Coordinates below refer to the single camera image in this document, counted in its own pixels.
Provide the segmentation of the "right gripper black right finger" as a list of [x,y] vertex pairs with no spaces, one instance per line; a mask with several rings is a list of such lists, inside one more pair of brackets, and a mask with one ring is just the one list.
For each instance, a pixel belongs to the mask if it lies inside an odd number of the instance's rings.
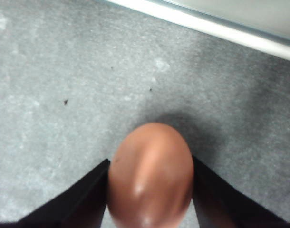
[[193,204],[201,228],[290,228],[193,156]]

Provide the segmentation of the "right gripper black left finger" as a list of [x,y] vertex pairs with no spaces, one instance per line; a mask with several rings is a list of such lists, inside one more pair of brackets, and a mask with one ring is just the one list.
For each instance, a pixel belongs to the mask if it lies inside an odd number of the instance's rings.
[[8,228],[99,228],[106,208],[107,173],[103,160],[69,189]]

